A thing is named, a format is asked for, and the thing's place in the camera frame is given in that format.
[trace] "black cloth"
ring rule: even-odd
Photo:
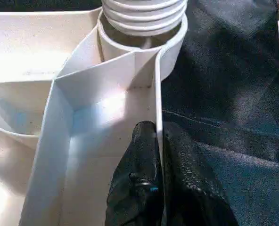
[[[176,123],[164,123],[167,226],[237,226],[223,188],[200,148]]]
[[[136,125],[132,141],[115,169],[105,226],[159,226],[164,208],[163,179],[156,129]]]
[[[189,0],[162,82],[163,119],[187,130],[239,225],[279,225],[279,38],[274,0]]]
[[[101,5],[101,0],[0,0],[0,12],[91,10]]]

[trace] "white plastic compartment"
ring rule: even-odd
[[[158,57],[169,57],[161,70],[155,57],[139,68],[132,51],[53,81],[20,226],[104,224],[112,174],[135,125],[155,122],[162,147],[160,81],[173,69],[187,27],[184,17],[182,32],[163,46]]]
[[[51,80],[99,12],[0,13],[0,82]]]
[[[0,13],[1,132],[36,148],[51,81],[96,28],[100,10]]]

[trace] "black plastic sheet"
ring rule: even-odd
[[[240,225],[279,225],[279,37],[274,0],[190,0],[162,83],[164,121],[185,128]]]

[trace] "white plastic panel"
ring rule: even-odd
[[[0,13],[0,81],[52,79],[99,11]]]

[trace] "gloved hand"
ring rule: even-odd
[[[136,125],[107,199],[105,226],[237,226],[220,182],[188,133],[164,123],[164,174],[155,126]]]
[[[137,124],[118,164],[107,199],[105,226],[158,226],[164,208],[155,125]]]

